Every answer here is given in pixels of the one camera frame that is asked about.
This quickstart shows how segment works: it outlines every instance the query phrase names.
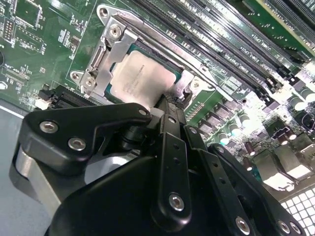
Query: cylindrical capacitor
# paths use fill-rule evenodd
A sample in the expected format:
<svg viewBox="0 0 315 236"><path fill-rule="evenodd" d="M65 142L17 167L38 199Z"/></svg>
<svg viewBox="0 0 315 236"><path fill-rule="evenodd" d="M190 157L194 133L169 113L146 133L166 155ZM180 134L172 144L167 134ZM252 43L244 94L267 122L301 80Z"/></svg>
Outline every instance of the cylindrical capacitor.
<svg viewBox="0 0 315 236"><path fill-rule="evenodd" d="M286 145L286 144L288 143L288 141L287 141L285 135L282 135L282 136L278 137L278 141L279 141L279 143L280 143L281 145Z"/></svg>
<svg viewBox="0 0 315 236"><path fill-rule="evenodd" d="M233 136L238 136L242 132L236 123L231 123L228 128Z"/></svg>
<svg viewBox="0 0 315 236"><path fill-rule="evenodd" d="M250 120L248 115L242 114L239 116L239 118L240 118L240 121L241 121L243 127L246 128L246 127L249 127L251 125L251 120Z"/></svg>
<svg viewBox="0 0 315 236"><path fill-rule="evenodd" d="M306 102L315 102L315 93L309 88L303 89L300 94Z"/></svg>
<svg viewBox="0 0 315 236"><path fill-rule="evenodd" d="M252 143L251 142L246 142L244 145L245 145L245 148L246 148L246 151L248 152L248 154L250 156L254 156L256 152L255 152L255 149L252 146Z"/></svg>
<svg viewBox="0 0 315 236"><path fill-rule="evenodd" d="M218 138L220 140L220 144L227 145L228 144L228 136L226 133L219 133Z"/></svg>
<svg viewBox="0 0 315 236"><path fill-rule="evenodd" d="M307 103L303 102L299 97L296 96L291 98L290 104L296 111L302 111L307 107Z"/></svg>
<svg viewBox="0 0 315 236"><path fill-rule="evenodd" d="M243 158L243 166L245 167L245 169L247 171L251 171L252 170L252 163L251 161L248 159L248 157L244 157Z"/></svg>
<svg viewBox="0 0 315 236"><path fill-rule="evenodd" d="M285 134L290 140L296 139L296 134L293 132L292 129L289 129Z"/></svg>

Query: black expansion slot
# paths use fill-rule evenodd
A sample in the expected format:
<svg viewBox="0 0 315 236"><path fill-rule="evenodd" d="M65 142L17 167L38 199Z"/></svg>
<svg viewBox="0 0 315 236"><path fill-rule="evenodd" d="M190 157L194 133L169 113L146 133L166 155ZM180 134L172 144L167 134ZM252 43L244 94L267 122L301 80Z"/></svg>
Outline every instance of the black expansion slot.
<svg viewBox="0 0 315 236"><path fill-rule="evenodd" d="M228 17L224 16L216 8L213 8L206 0L192 0L190 2L200 11L202 11L205 15L207 16L213 15L216 19L220 20L220 22L222 22L222 24L225 27L227 27L231 32L237 35L237 37L240 38L242 41L245 41L248 44L250 44L252 48L257 48L259 50L258 54L264 57L265 60L268 61L269 63L272 63L274 68L283 66L271 53L268 52L268 50L263 48L257 41L252 39L246 32L244 32L241 28L234 24L233 21L231 21Z"/></svg>
<svg viewBox="0 0 315 236"><path fill-rule="evenodd" d="M142 11L146 12L150 17L154 18L161 25L166 26L172 32L185 39L185 42L190 44L196 50L200 51L203 55L215 61L215 63L228 71L234 78L237 78L242 84L245 84L251 90L258 90L258 88L264 89L262 85L251 79L245 73L234 69L227 63L218 53L210 51L208 47L203 46L203 42L200 43L200 39L187 32L182 25L175 22L173 19L168 20L169 15L165 14L163 10L156 7L154 4L147 0L130 0L135 6L139 7Z"/></svg>
<svg viewBox="0 0 315 236"><path fill-rule="evenodd" d="M315 42L315 32L283 1L270 1L285 17L287 17L308 39Z"/></svg>
<svg viewBox="0 0 315 236"><path fill-rule="evenodd" d="M280 87L281 84L278 83L277 80L275 80L267 71L264 71L260 66L258 66L255 62L252 61L251 58L248 58L247 61L244 61L244 54L237 49L233 44L231 44L227 39L219 35L217 32L212 30L207 24L205 24L203 21L201 21L197 16L195 16L193 13L186 11L184 9L184 6L181 4L177 4L176 7L173 5L170 5L168 2L163 1L163 3L168 6L169 9L173 11L177 16L180 17L181 20L184 20L189 23L189 25L193 26L195 29L198 29L199 32L202 34L208 36L209 39L211 39L212 42L216 43L216 46L218 46L221 49L224 49L225 52L219 53L220 55L224 53L229 53L229 57L233 55L234 60L239 64L236 66L234 63L229 62L234 66L235 68L238 68L241 70L241 68L245 68L248 70L248 73L252 73L251 82L253 80L256 80L259 84L265 83L266 86L269 87L272 91L275 91L275 85L276 87Z"/></svg>
<svg viewBox="0 0 315 236"><path fill-rule="evenodd" d="M268 70L265 68L262 68L261 66L257 65L257 62L254 62L252 58L244 52L240 48L237 48L235 45L233 45L231 42L229 42L226 38L215 32L214 30L211 29L209 25L207 25L204 21L202 21L198 16L194 15L193 13L189 12L181 3L178 3L177 0L166 0L167 2L172 3L172 9L174 10L179 10L182 15L185 15L190 18L190 24L192 26L198 27L203 30L203 32L207 35L209 35L209 32L211 32L215 37L211 37L213 41L215 41L217 44L219 44L222 48L225 48L227 51L232 51L230 53L235 54L239 60L245 59L246 62L242 61L244 64L247 64L248 66L251 67L252 71L256 71L256 73L259 73L261 76L263 76L263 80L266 81L266 78L272 78L272 76L269 74ZM206 14L211 20L213 20L215 23L221 25L221 27L228 33L230 34L234 39L236 39L240 44L242 44L243 48L246 48L254 56L259 59L259 61L263 62L266 66L268 66L270 69L277 71L276 67L274 67L269 61L267 61L265 58L263 58L260 53L258 53L255 49L250 47L245 41L240 39L237 35L235 35L232 31L227 29L224 24L219 22L218 20L215 19L212 15Z"/></svg>
<svg viewBox="0 0 315 236"><path fill-rule="evenodd" d="M313 30L315 30L315 14L300 0L286 0L286 4L296 12Z"/></svg>
<svg viewBox="0 0 315 236"><path fill-rule="evenodd" d="M247 25L249 28L251 28L252 31L254 31L255 34L257 34L262 40L265 42L268 42L268 44L273 47L282 57L289 59L291 56L281 47L279 47L276 43L274 43L272 40L270 40L267 36L265 36L256 26L254 26L249 20L247 20L241 13L239 13L234 7L232 7L226 0L217 0L220 4L222 4L224 7L226 7L228 10L230 10L237 18L239 18L245 25Z"/></svg>

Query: black metal arm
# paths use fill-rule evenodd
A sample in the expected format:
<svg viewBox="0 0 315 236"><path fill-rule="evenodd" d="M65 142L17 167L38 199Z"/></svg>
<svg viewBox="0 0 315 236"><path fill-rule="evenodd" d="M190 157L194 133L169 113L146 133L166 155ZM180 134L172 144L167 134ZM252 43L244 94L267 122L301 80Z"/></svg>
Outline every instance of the black metal arm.
<svg viewBox="0 0 315 236"><path fill-rule="evenodd" d="M183 109L138 104L33 112L20 131L13 184L53 217L49 236L305 235L221 145L205 147ZM86 185L88 164L133 153Z"/></svg>

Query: white grid vent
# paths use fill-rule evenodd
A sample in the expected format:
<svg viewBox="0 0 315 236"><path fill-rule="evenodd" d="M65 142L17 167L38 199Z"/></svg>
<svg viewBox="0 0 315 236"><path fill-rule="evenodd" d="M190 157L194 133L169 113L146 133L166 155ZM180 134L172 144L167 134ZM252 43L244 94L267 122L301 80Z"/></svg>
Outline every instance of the white grid vent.
<svg viewBox="0 0 315 236"><path fill-rule="evenodd" d="M315 188L299 193L281 205L300 223L306 235L315 236Z"/></svg>

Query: screw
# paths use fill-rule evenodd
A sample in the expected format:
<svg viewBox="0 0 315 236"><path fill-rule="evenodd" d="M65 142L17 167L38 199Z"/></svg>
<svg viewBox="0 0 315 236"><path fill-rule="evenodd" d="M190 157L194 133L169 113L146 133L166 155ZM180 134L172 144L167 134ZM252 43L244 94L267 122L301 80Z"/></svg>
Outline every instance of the screw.
<svg viewBox="0 0 315 236"><path fill-rule="evenodd" d="M85 82L85 84L89 87L93 87L95 85L95 79L92 77L89 77L87 81Z"/></svg>
<svg viewBox="0 0 315 236"><path fill-rule="evenodd" d="M108 11L107 11L106 8L101 8L101 9L99 10L99 14L100 14L101 17L106 18L106 17L108 16Z"/></svg>
<svg viewBox="0 0 315 236"><path fill-rule="evenodd" d="M122 29L118 25L113 24L109 28L109 34L113 39L118 39L122 35Z"/></svg>
<svg viewBox="0 0 315 236"><path fill-rule="evenodd" d="M250 235L251 229L242 217L240 216L236 217L235 222L237 227L243 234Z"/></svg>
<svg viewBox="0 0 315 236"><path fill-rule="evenodd" d="M185 204L184 204L183 199L180 196L178 196L177 194L171 194L168 199L169 199L169 204L174 210L176 211L184 210Z"/></svg>
<svg viewBox="0 0 315 236"><path fill-rule="evenodd" d="M143 115L143 116L146 116L147 115L147 113L145 112L145 111L143 111L143 110L139 110L139 113L141 114L141 115Z"/></svg>
<svg viewBox="0 0 315 236"><path fill-rule="evenodd" d="M197 130L195 130L195 128L190 127L189 129L190 129L190 131L191 131L193 134L196 134L196 133L197 133Z"/></svg>
<svg viewBox="0 0 315 236"><path fill-rule="evenodd" d="M221 147L217 147L218 151L221 152L221 153L224 153L224 149L221 148Z"/></svg>
<svg viewBox="0 0 315 236"><path fill-rule="evenodd" d="M73 74L72 74L72 78L73 78L74 80L78 80L80 77L79 77L79 75L78 75L77 73L73 73Z"/></svg>
<svg viewBox="0 0 315 236"><path fill-rule="evenodd" d="M294 229L295 232L297 232L299 235L302 234L301 230L299 229L299 227L296 226L296 224L294 224L293 222L290 222L290 225Z"/></svg>
<svg viewBox="0 0 315 236"><path fill-rule="evenodd" d="M176 121L175 121L175 119L174 119L173 117L169 117L168 120L169 120L170 122L172 122L173 124L176 123Z"/></svg>
<svg viewBox="0 0 315 236"><path fill-rule="evenodd" d="M86 147L86 144L85 142L80 139L80 138L71 138L69 139L68 141L68 146L73 149L73 150L76 150L76 151L82 151L85 149Z"/></svg>
<svg viewBox="0 0 315 236"><path fill-rule="evenodd" d="M53 134L58 131L58 126L52 121L43 121L39 124L39 128L44 133Z"/></svg>
<svg viewBox="0 0 315 236"><path fill-rule="evenodd" d="M289 234L290 233L290 229L289 227L286 225L285 222L283 222L282 220L279 220L278 221L278 225L280 227L280 229L285 232L286 234Z"/></svg>

